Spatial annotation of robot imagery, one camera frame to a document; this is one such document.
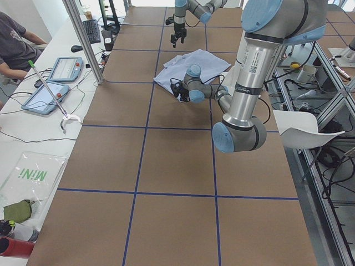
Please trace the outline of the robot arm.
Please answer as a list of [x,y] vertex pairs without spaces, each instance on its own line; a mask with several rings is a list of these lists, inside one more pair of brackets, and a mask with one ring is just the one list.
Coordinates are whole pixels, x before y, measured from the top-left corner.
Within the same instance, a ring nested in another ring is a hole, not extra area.
[[253,111],[272,68],[273,54],[282,45],[320,39],[326,14],[326,1],[248,1],[241,16],[244,37],[234,92],[230,94],[223,85],[204,84],[197,64],[188,67],[182,81],[170,85],[181,101],[217,101],[223,116],[212,128],[212,139],[219,151],[252,151],[264,144],[266,128]]
[[206,24],[211,19],[213,12],[218,8],[222,8],[226,3],[226,0],[212,0],[203,6],[196,0],[176,0],[174,14],[165,21],[166,25],[174,25],[174,33],[170,37],[173,47],[176,47],[178,40],[181,40],[181,43],[183,43],[187,36],[185,28],[187,11],[191,12],[199,22]]

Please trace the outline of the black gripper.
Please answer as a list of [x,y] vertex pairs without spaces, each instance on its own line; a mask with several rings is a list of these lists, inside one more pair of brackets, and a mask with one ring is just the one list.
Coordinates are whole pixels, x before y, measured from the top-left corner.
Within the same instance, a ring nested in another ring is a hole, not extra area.
[[185,37],[187,36],[187,30],[185,28],[185,23],[175,23],[174,24],[174,34],[170,37],[170,42],[173,44],[173,48],[176,48],[178,40],[181,40],[181,43],[184,44]]
[[176,83],[176,98],[182,102],[189,102],[189,91],[184,88],[182,83]]

